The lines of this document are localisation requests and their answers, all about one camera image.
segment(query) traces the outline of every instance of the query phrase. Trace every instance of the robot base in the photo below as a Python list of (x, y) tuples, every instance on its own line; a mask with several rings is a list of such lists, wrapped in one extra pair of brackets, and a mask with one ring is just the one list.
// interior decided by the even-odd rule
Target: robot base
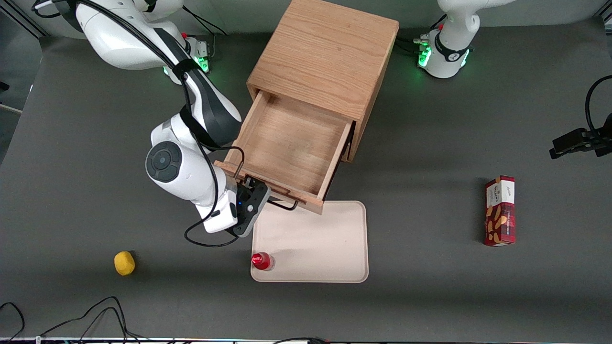
[(435, 44), (430, 44), (432, 37), (436, 37), (440, 31), (438, 29), (432, 30), (428, 34), (421, 35), (418, 42), (422, 42), (422, 51), (419, 55), (417, 66), (423, 68), (431, 76), (446, 79), (454, 77), (457, 72), (465, 65), (466, 58), (468, 57), (469, 50), (467, 50), (463, 56), (457, 54), (456, 60), (449, 62), (446, 61), (444, 55), (437, 49)]

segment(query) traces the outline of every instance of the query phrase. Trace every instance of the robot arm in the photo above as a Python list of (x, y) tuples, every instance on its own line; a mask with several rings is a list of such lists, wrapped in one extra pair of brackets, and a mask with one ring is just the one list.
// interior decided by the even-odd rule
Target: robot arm
[(447, 15), (444, 27), (421, 35), (422, 55), (418, 66), (436, 78), (450, 78), (465, 65), (468, 46), (480, 28), (480, 9), (497, 7), (516, 0), (438, 0)]
[[(111, 13), (102, 13), (96, 5)], [(247, 181), (247, 185), (237, 185), (203, 155), (211, 152), (206, 147), (217, 148), (235, 140), (242, 123), (236, 107), (192, 61), (200, 42), (184, 39), (172, 22), (160, 20), (182, 5), (182, 0), (67, 0), (56, 3), (62, 16), (85, 34), (96, 53), (107, 63), (130, 70), (161, 66), (176, 69), (169, 76), (175, 83), (182, 83), (179, 78), (184, 79), (185, 97), (189, 98), (190, 91), (193, 103), (186, 104), (179, 114), (151, 132), (152, 148), (145, 160), (147, 174), (161, 188), (191, 201), (205, 219), (207, 232), (228, 230), (233, 235), (246, 236), (267, 201), (270, 189), (254, 180)], [(152, 42), (157, 53), (149, 48), (150, 44), (145, 45), (142, 38), (137, 38), (125, 25), (109, 16), (131, 24)]]

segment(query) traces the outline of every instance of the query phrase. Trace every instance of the yellow sponge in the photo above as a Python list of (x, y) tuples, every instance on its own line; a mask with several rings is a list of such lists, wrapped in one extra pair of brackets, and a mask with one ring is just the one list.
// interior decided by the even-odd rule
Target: yellow sponge
[(114, 258), (115, 270), (119, 273), (119, 275), (127, 276), (131, 274), (136, 268), (136, 263), (134, 262), (134, 257), (128, 251), (121, 251), (115, 255)]

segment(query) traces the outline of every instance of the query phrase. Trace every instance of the gray tabletop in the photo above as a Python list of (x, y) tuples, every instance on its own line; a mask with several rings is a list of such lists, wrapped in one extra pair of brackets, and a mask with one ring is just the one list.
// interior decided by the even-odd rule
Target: gray tabletop
[[(243, 115), (268, 37), (218, 38), (211, 79)], [(586, 91), (612, 72), (604, 38), (597, 20), (485, 28), (451, 80), (394, 51), (356, 160), (328, 196), (367, 208), (370, 276), (355, 285), (257, 283), (250, 238), (185, 241), (194, 207), (144, 171), (180, 87), (161, 69), (116, 69), (85, 41), (44, 40), (0, 169), (0, 301), (23, 309), (26, 335), (116, 295), (131, 330), (156, 337), (610, 343), (612, 157), (548, 155), (585, 126)], [(595, 92), (598, 126), (610, 94)], [(517, 180), (517, 243), (491, 248), (483, 184), (500, 174)], [(130, 277), (114, 271), (121, 250), (138, 255)], [(0, 316), (11, 334), (17, 319)], [(109, 317), (93, 335), (119, 330)]]

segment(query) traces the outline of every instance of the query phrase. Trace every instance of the beige tray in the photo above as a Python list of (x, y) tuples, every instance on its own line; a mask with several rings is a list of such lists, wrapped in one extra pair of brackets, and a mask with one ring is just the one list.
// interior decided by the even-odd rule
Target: beige tray
[(368, 278), (365, 206), (327, 201), (323, 214), (317, 215), (266, 204), (253, 228), (256, 252), (267, 252), (275, 260), (271, 271), (251, 265), (257, 282), (361, 283)]

